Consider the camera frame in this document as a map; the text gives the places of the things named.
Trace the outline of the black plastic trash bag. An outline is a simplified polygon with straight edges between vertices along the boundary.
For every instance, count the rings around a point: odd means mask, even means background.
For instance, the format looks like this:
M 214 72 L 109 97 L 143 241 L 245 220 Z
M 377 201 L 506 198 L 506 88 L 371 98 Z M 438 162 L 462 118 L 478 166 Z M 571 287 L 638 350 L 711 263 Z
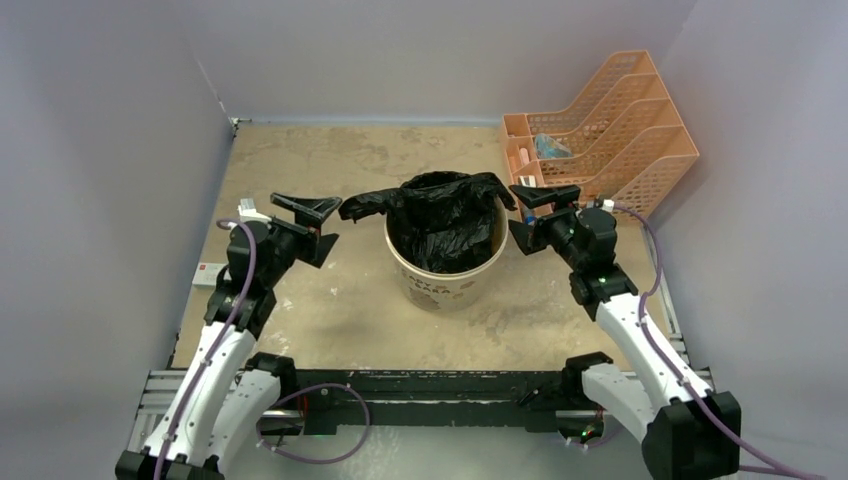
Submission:
M 403 259 L 431 273 L 458 274 L 493 257 L 501 208 L 517 206 L 496 174 L 433 171 L 354 195 L 342 202 L 339 216 L 356 222 L 384 215 L 390 243 Z

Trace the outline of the orange plastic file organizer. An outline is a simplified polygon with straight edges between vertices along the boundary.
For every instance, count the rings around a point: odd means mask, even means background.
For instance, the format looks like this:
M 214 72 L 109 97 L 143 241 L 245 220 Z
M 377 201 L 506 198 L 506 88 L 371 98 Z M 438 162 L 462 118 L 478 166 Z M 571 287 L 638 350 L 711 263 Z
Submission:
M 544 133 L 570 158 L 537 158 Z M 534 175 L 537 185 L 577 185 L 581 201 L 611 199 L 649 216 L 699 157 L 650 53 L 610 55 L 573 102 L 554 112 L 510 113 L 499 128 L 509 178 Z M 530 163 L 523 165 L 519 149 Z

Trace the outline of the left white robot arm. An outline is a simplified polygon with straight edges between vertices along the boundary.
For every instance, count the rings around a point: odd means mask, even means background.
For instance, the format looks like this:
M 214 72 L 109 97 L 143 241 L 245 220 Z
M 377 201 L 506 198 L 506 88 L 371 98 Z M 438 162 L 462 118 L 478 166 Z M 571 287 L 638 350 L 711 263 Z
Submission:
M 298 395 L 292 359 L 255 351 L 277 303 L 275 287 L 296 263 L 319 268 L 338 237 L 322 226 L 339 197 L 271 195 L 292 221 L 259 213 L 244 199 L 228 231 L 227 262 L 207 302 L 198 347 L 163 418 L 140 451 L 124 451 L 119 479 L 223 479 L 262 414 Z

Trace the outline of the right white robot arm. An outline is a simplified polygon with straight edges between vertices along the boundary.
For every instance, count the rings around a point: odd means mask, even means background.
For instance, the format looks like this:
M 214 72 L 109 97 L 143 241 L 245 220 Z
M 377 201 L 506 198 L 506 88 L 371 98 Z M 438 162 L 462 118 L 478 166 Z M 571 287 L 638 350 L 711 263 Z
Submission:
M 510 188 L 521 206 L 552 211 L 532 224 L 512 221 L 510 232 L 525 255 L 552 248 L 570 267 L 575 302 L 615 342 L 636 377 L 600 354 L 567 361 L 564 399 L 591 401 L 611 414 L 641 446 L 655 479 L 714 479 L 740 469 L 741 407 L 716 392 L 671 346 L 650 317 L 646 298 L 616 261 L 615 204 L 582 208 L 579 187 Z

